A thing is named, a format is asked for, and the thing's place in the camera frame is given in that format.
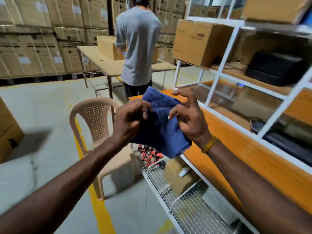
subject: concrete floor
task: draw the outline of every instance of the concrete floor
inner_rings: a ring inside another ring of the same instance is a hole
[[[196,82],[199,72],[196,67],[182,68],[177,84]],[[174,73],[166,73],[166,89],[172,88]],[[213,78],[205,72],[202,81]],[[97,77],[91,82],[96,87],[105,87],[107,79]],[[114,86],[121,85],[116,78],[112,82]],[[159,90],[163,72],[153,73],[153,82]],[[109,97],[108,90],[99,94]],[[0,164],[0,213],[3,213],[79,160],[68,123],[69,112],[74,104],[95,94],[91,87],[85,87],[83,79],[78,79],[1,87],[0,95],[25,133],[21,145]],[[120,104],[125,103],[124,88],[115,88],[113,98]],[[88,128],[82,118],[78,118],[78,123],[89,145]],[[131,174],[130,166],[126,166],[104,179],[105,195],[110,197],[104,202],[95,204],[92,193],[86,191],[56,233],[174,233],[146,181]],[[98,209],[108,214],[99,216]]]

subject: person's back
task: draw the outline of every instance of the person's back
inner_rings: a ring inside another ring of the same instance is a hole
[[[126,47],[121,79],[130,86],[143,86],[151,81],[152,61],[161,23],[147,8],[133,7],[117,17],[116,43]]]

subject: folded blue fabric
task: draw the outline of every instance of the folded blue fabric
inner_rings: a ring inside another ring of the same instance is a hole
[[[142,99],[149,102],[154,111],[148,112],[147,120],[141,119],[131,143],[148,145],[170,158],[181,155],[192,142],[181,131],[176,117],[168,120],[169,111],[181,102],[152,87],[148,87]]]

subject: yellow wrist thread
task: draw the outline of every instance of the yellow wrist thread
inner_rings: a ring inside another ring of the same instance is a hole
[[[207,143],[204,149],[202,149],[202,153],[207,153],[209,149],[218,141],[218,138],[213,136],[211,140]]]

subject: black hair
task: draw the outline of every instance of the black hair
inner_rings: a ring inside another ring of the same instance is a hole
[[[133,0],[135,6],[150,7],[150,0]]]

